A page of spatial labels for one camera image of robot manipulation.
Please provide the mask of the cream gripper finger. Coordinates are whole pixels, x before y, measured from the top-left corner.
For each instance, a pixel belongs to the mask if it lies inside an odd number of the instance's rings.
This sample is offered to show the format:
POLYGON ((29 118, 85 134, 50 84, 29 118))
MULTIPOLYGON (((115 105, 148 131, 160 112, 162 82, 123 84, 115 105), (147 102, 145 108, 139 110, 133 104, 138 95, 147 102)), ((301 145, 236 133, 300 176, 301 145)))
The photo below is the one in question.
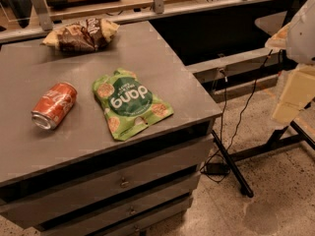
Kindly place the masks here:
POLYGON ((271 118, 287 126, 315 97, 315 66, 298 64, 287 74, 271 118))

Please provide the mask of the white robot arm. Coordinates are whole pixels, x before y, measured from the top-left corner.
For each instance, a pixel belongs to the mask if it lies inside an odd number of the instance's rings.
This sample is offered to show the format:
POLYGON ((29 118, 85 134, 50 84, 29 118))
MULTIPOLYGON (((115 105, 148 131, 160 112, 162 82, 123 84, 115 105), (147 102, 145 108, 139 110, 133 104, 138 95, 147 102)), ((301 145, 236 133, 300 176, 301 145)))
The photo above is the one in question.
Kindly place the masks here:
POLYGON ((315 0, 307 0, 265 46, 285 50, 287 58, 297 63, 272 114, 273 120, 287 125, 315 97, 315 0))

